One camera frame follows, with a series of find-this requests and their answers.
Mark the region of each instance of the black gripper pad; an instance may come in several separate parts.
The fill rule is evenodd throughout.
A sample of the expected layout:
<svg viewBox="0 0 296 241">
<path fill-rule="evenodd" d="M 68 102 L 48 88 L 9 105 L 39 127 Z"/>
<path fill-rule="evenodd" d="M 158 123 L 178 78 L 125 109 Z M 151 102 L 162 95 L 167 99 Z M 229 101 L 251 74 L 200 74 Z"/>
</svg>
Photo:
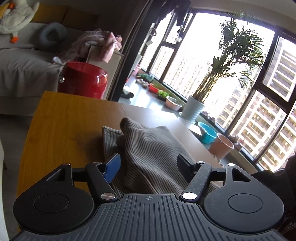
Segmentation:
<svg viewBox="0 0 296 241">
<path fill-rule="evenodd" d="M 102 204 L 84 226 L 60 235 L 21 232 L 14 241 L 280 241 L 275 230 L 243 235 L 211 223 L 197 204 L 179 201 L 174 194 L 124 194 L 114 203 Z"/>
</svg>

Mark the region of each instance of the gray striped towel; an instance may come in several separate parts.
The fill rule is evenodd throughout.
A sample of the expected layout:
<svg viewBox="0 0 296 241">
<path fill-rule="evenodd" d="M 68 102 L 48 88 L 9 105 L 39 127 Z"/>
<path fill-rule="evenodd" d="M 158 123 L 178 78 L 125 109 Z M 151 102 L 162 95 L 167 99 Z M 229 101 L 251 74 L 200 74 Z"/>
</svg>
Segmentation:
<svg viewBox="0 0 296 241">
<path fill-rule="evenodd" d="M 129 118 L 123 118 L 120 129 L 103 127 L 104 155 L 121 156 L 121 168 L 111 186 L 123 193 L 175 193 L 178 197 L 188 183 L 177 168 L 177 156 L 182 154 L 195 163 L 186 148 L 165 126 L 147 128 Z M 219 188 L 210 184 L 208 192 Z"/>
</svg>

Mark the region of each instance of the wooden table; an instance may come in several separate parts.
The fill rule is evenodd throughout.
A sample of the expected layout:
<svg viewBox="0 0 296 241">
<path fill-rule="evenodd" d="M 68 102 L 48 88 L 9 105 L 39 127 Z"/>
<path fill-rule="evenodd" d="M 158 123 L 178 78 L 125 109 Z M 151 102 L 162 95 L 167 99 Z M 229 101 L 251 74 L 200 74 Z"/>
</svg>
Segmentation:
<svg viewBox="0 0 296 241">
<path fill-rule="evenodd" d="M 104 162 L 102 127 L 120 129 L 123 117 L 148 127 L 167 126 L 196 161 L 221 167 L 177 117 L 154 111 L 81 96 L 45 92 L 33 117 L 20 163 L 17 195 L 62 163 L 73 168 Z M 75 186 L 88 190 L 85 183 Z"/>
</svg>

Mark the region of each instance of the window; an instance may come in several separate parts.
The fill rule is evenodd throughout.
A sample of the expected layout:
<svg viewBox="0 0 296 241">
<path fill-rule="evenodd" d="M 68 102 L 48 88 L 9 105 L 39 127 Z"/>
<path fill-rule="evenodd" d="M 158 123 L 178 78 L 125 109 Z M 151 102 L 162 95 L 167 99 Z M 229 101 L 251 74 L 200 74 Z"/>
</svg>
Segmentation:
<svg viewBox="0 0 296 241">
<path fill-rule="evenodd" d="M 152 44 L 150 44 L 146 51 L 145 54 L 142 58 L 142 61 L 140 63 L 140 67 L 143 69 L 147 69 L 149 66 L 149 63 L 157 49 L 157 47 L 159 46 L 161 40 L 163 39 L 163 36 L 165 34 L 165 31 L 168 27 L 168 24 L 170 22 L 170 19 L 172 18 L 172 13 L 169 13 L 163 20 L 160 21 L 160 23 L 158 24 L 157 28 L 156 28 L 156 36 L 153 36 L 151 41 Z"/>
<path fill-rule="evenodd" d="M 292 91 L 295 87 L 295 56 L 295 44 L 283 37 L 280 37 L 276 47 L 276 53 L 274 54 L 271 62 L 271 67 L 263 80 L 264 85 L 272 89 L 286 101 L 290 99 Z"/>
<path fill-rule="evenodd" d="M 151 67 L 151 73 L 160 78 L 172 56 L 174 49 L 161 46 L 160 51 Z"/>
<path fill-rule="evenodd" d="M 230 134 L 238 135 L 244 141 L 244 147 L 256 157 L 284 117 L 283 110 L 257 91 Z M 250 135 L 248 138 L 244 135 L 246 131 L 256 141 L 250 141 Z"/>
<path fill-rule="evenodd" d="M 290 115 L 288 121 L 277 136 L 274 143 L 268 149 L 267 153 L 261 158 L 259 164 L 267 164 L 265 169 L 275 171 L 285 167 L 290 156 L 295 154 L 296 150 L 296 118 Z"/>
<path fill-rule="evenodd" d="M 183 40 L 176 42 L 180 28 L 172 24 L 173 16 L 163 35 L 165 40 L 151 58 L 149 72 L 175 94 L 188 98 L 219 54 L 220 23 L 225 19 L 192 10 Z M 254 85 L 250 88 L 240 87 L 239 76 L 219 79 L 205 101 L 205 110 L 225 135 L 238 135 L 243 140 L 242 153 L 250 162 L 274 171 L 284 167 L 296 151 L 296 39 L 242 20 L 238 20 L 238 27 L 243 23 L 263 39 L 264 65 L 251 73 Z M 233 70 L 239 73 L 244 68 L 235 65 Z"/>
</svg>

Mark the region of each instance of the red bucket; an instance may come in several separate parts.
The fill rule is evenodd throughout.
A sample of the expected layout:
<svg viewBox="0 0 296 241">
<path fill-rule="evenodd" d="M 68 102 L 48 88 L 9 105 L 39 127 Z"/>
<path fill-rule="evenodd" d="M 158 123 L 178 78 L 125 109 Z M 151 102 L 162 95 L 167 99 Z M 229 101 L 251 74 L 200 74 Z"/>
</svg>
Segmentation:
<svg viewBox="0 0 296 241">
<path fill-rule="evenodd" d="M 106 71 L 73 61 L 68 62 L 60 74 L 58 92 L 102 99 L 106 86 Z"/>
</svg>

